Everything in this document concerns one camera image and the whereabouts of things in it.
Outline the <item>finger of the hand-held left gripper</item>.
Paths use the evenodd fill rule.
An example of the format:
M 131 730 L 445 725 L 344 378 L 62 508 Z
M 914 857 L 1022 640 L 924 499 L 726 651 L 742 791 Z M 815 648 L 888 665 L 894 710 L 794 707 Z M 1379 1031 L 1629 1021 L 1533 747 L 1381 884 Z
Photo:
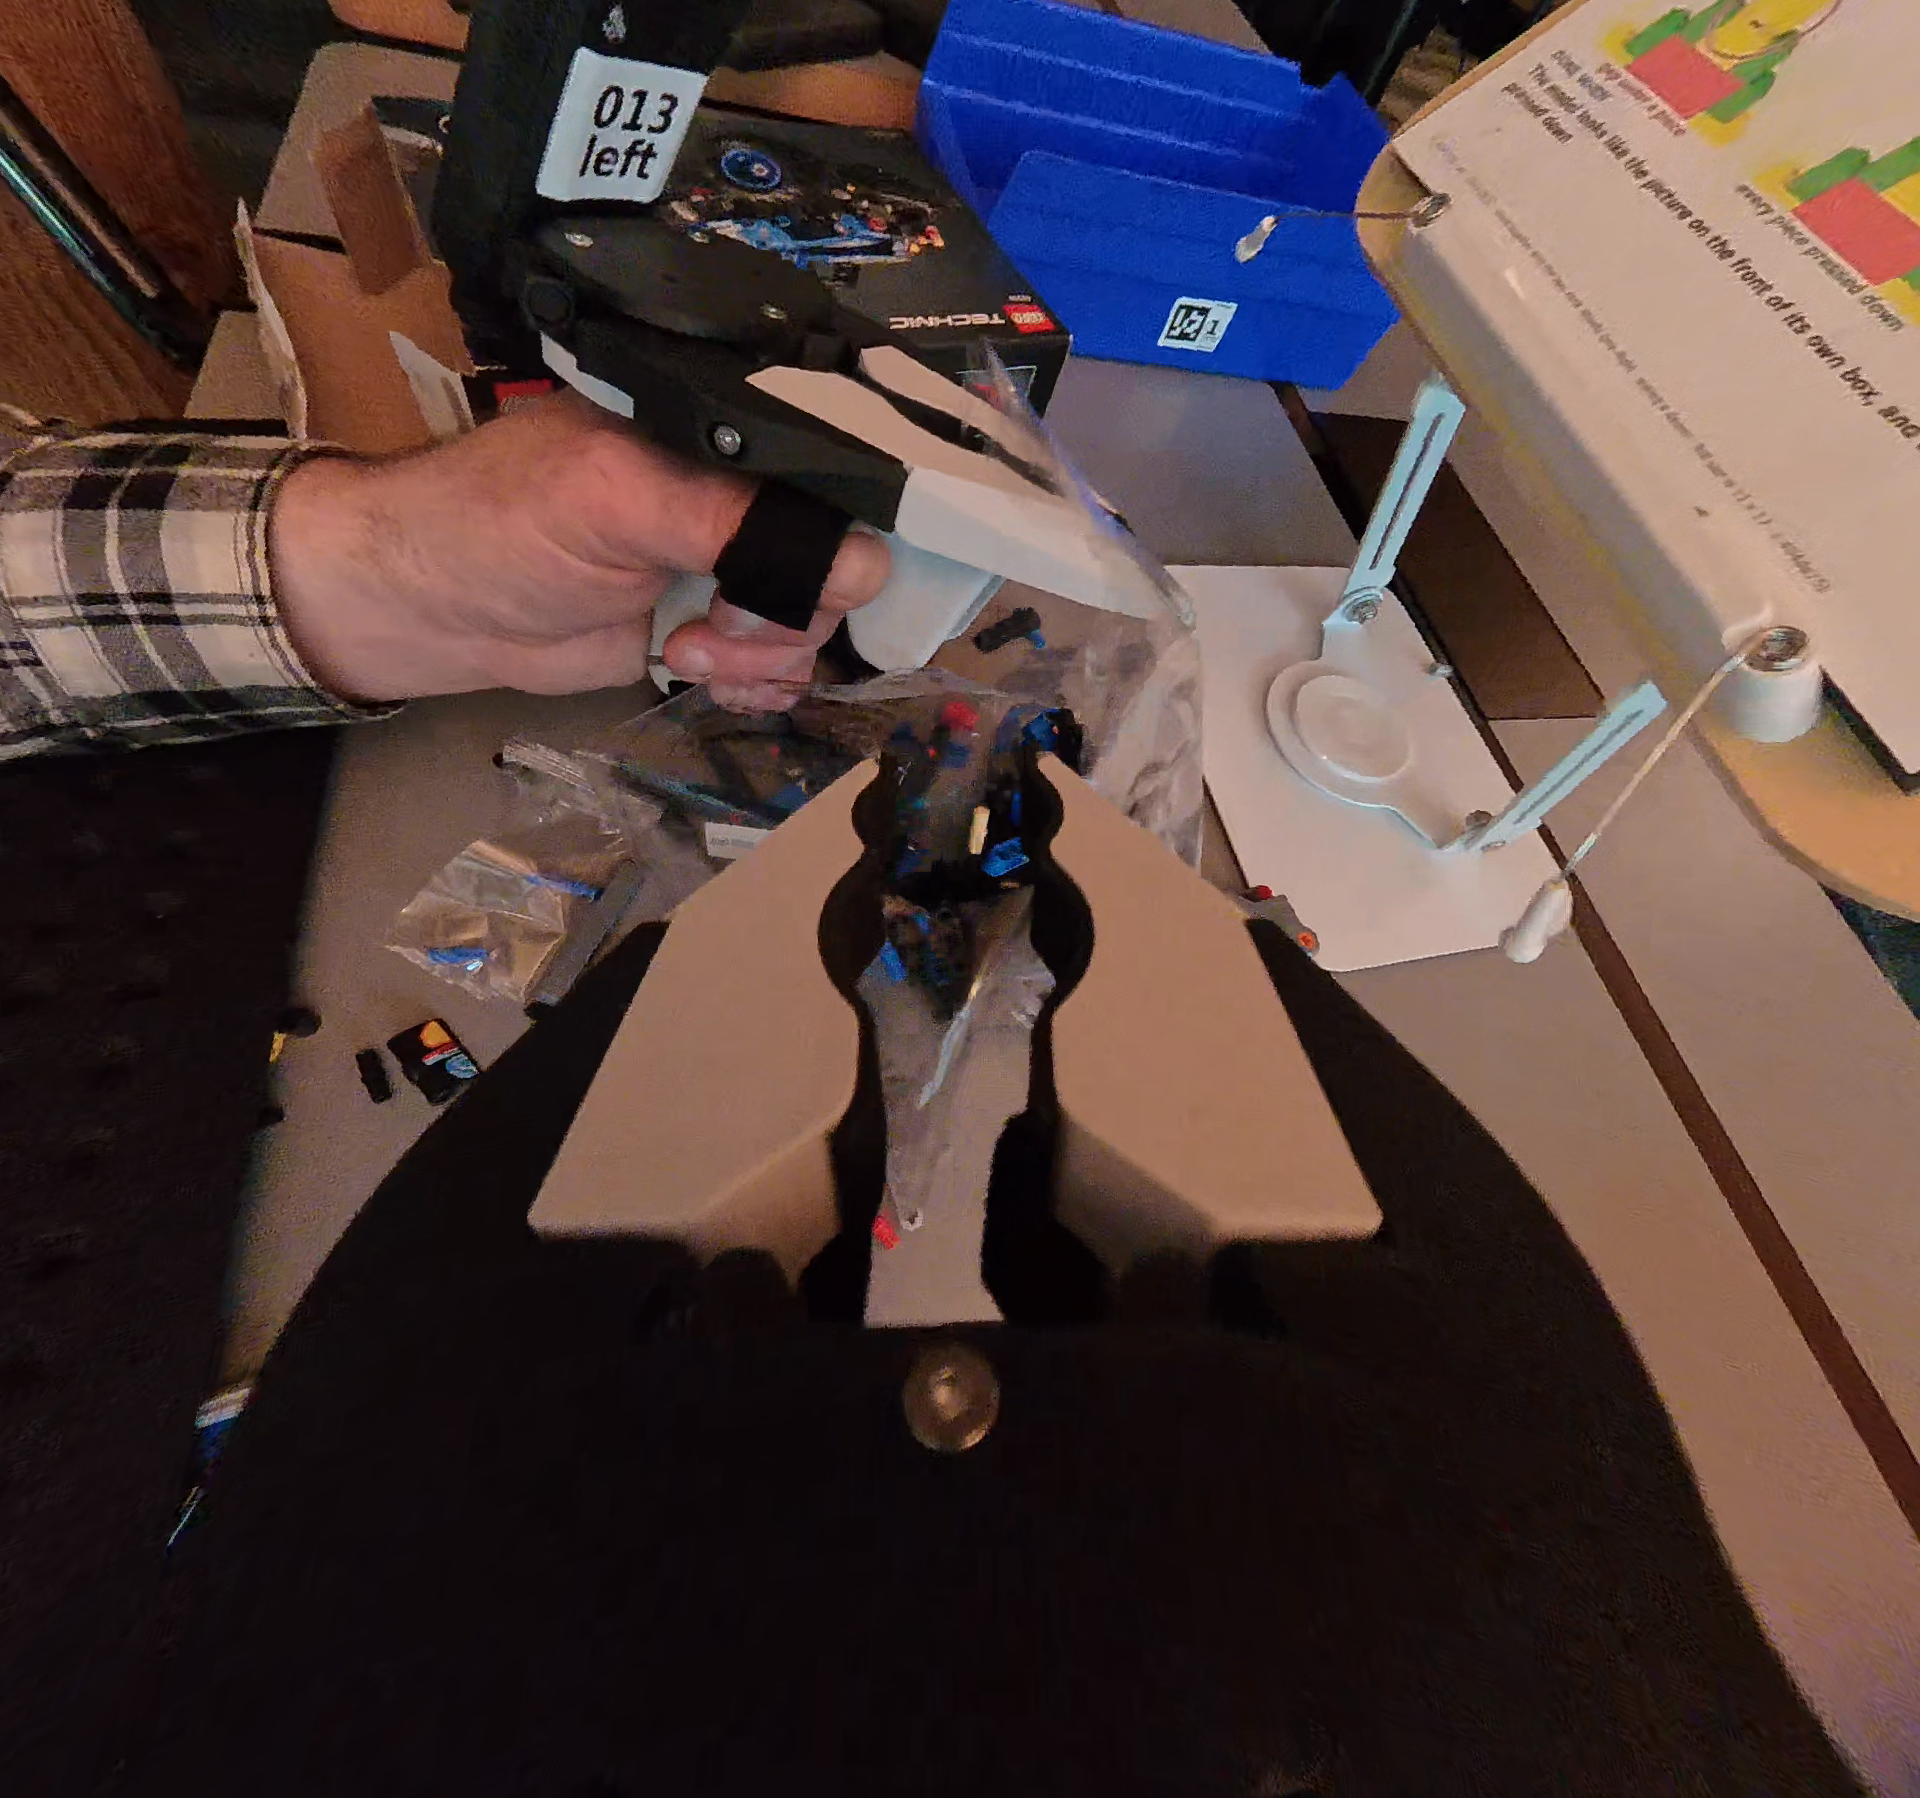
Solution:
M 1064 492 L 1035 490 L 1007 466 L 901 419 L 858 368 L 755 368 L 748 390 L 899 467 L 888 525 L 866 521 L 886 534 L 886 584 L 846 618 L 853 651 L 871 666 L 929 665 L 946 640 L 965 635 L 1003 584 L 1136 619 L 1163 606 L 1158 572 L 1058 453 Z
M 1001 368 L 989 368 L 984 378 L 967 385 L 951 381 L 904 351 L 862 351 L 858 373 L 930 436 L 990 458 L 1035 490 L 1064 492 L 1064 466 L 1050 436 Z

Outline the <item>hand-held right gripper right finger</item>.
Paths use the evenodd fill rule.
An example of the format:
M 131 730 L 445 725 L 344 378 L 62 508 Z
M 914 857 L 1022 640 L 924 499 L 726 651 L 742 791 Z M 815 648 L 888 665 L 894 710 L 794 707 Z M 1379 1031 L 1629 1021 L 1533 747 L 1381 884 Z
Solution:
M 1168 1267 L 1381 1234 L 1384 1215 L 1256 924 L 1056 755 L 1020 763 L 1027 941 L 1049 975 L 990 1165 L 1001 1319 L 1102 1319 Z

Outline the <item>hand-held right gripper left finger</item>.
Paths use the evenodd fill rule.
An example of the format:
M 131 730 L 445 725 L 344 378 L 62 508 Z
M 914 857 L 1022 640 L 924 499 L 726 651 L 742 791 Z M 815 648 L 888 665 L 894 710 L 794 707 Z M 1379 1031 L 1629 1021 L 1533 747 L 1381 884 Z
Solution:
M 674 910 L 531 1200 L 536 1234 L 763 1253 L 812 1315 L 862 1319 L 886 1139 L 858 984 L 896 785 L 894 761 L 858 761 Z

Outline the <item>toy truck cardboard box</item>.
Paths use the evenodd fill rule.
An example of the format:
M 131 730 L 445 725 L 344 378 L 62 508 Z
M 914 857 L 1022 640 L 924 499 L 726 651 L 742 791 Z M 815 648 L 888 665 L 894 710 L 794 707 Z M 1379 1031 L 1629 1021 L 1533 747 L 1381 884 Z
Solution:
M 1024 405 L 1049 409 L 1070 331 L 912 135 L 703 110 L 658 207 L 815 278 L 981 394 L 993 347 Z

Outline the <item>clear plastic bag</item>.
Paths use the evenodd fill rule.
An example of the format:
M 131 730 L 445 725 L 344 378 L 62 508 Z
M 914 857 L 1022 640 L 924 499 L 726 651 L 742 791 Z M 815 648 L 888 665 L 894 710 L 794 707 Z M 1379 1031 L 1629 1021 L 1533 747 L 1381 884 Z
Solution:
M 1022 941 L 1031 848 L 1020 839 L 1027 755 L 1050 753 L 1132 822 L 1197 857 L 1201 681 L 1193 611 L 1141 546 L 1158 605 L 1091 609 L 1031 587 L 996 588 L 933 665 L 853 676 L 833 648 L 775 712 L 733 712 L 705 686 L 618 725 L 610 785 L 656 810 L 658 856 L 714 873 L 867 758 L 892 767 L 878 945 L 861 973 L 875 1022 L 888 1139 L 880 1215 L 921 1226 L 958 1139 L 972 1051 L 1035 1021 L 1049 973 Z
M 567 992 L 570 946 L 595 949 L 615 898 L 646 877 L 658 804 L 591 753 L 516 736 L 495 755 L 504 809 L 397 910 L 386 949 L 521 1009 Z

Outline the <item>pile of toy building pieces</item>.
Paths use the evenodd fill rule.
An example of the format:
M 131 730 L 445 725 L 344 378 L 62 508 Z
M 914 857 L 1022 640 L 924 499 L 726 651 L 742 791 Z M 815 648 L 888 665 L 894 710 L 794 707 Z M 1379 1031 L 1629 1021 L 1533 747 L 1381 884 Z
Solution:
M 357 1098 L 370 1107 L 414 1097 L 432 1110 L 457 1098 L 480 1076 L 480 1060 L 441 1016 L 400 1021 L 348 999 L 301 994 L 266 1029 L 266 1111 Z

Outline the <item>person's left forearm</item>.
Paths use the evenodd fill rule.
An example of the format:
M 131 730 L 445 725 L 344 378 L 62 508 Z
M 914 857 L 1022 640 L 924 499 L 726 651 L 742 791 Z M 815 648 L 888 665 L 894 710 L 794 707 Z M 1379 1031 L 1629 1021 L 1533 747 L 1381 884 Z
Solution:
M 272 581 L 292 471 L 245 423 L 4 426 L 2 758 L 383 720 L 301 660 Z

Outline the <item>grey desk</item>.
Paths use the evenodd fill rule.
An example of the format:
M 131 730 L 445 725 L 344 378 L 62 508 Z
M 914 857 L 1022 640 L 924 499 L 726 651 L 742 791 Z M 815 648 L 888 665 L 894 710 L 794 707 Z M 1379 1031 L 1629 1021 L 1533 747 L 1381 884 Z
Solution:
M 457 64 L 332 41 L 305 67 L 258 218 L 332 241 L 312 151 L 373 95 Z M 1333 563 L 1343 517 L 1265 386 L 1070 360 L 1070 453 L 1175 563 Z M 285 1119 L 254 1165 L 221 1381 L 249 1380 L 352 1212 L 425 1128 L 352 1051 L 441 1009 L 382 946 L 495 814 L 510 733 L 585 736 L 618 698 L 480 693 L 338 742 L 301 927 Z M 1880 1793 L 1915 1793 L 1915 1017 L 1826 895 L 1668 753 L 1585 884 L 1575 939 L 1341 984 L 1493 1132 L 1614 1297 L 1778 1652 Z

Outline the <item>wooden desk leg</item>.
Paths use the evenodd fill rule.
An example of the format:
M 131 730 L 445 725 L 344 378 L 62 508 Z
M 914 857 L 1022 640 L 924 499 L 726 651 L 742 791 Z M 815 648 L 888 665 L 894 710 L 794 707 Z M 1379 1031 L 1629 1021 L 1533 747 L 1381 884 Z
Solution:
M 4 403 L 79 423 L 183 412 L 242 300 L 233 204 L 128 0 L 2 0 Z

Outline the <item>person's left hand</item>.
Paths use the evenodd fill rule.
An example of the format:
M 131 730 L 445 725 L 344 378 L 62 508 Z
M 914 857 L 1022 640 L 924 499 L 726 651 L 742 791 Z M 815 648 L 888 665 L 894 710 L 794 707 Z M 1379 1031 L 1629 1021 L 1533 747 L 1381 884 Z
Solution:
M 803 627 L 717 601 L 654 655 L 658 598 L 710 572 L 752 496 L 742 473 L 684 462 L 564 390 L 411 454 L 296 466 L 272 499 L 272 592 L 305 673 L 356 707 L 577 696 L 658 662 L 777 710 L 888 554 L 846 537 Z

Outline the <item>brown cardboard box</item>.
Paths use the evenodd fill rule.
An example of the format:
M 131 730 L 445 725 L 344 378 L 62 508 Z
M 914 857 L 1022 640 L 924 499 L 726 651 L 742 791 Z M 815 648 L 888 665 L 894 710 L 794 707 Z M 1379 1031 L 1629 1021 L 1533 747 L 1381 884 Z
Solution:
M 262 228 L 237 204 L 233 245 L 285 428 L 365 458 L 476 426 L 478 373 L 424 207 L 440 129 L 389 129 L 380 105 L 319 132 L 312 168 L 338 245 Z

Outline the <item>blue tagged storage bin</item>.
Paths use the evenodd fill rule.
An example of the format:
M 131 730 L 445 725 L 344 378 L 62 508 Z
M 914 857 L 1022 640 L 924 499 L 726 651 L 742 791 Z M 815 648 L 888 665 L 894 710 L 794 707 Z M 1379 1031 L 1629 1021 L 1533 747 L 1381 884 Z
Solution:
M 946 0 L 918 139 L 1091 360 L 1338 390 L 1396 322 L 1343 80 L 1056 0 Z

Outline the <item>instruction sheet wooden board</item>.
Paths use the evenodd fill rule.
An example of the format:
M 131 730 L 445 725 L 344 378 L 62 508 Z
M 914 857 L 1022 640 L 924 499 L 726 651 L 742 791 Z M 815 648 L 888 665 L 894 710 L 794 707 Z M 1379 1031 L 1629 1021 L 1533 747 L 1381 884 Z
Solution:
M 1915 0 L 1571 0 L 1418 110 L 1367 265 L 1775 851 L 1915 919 Z

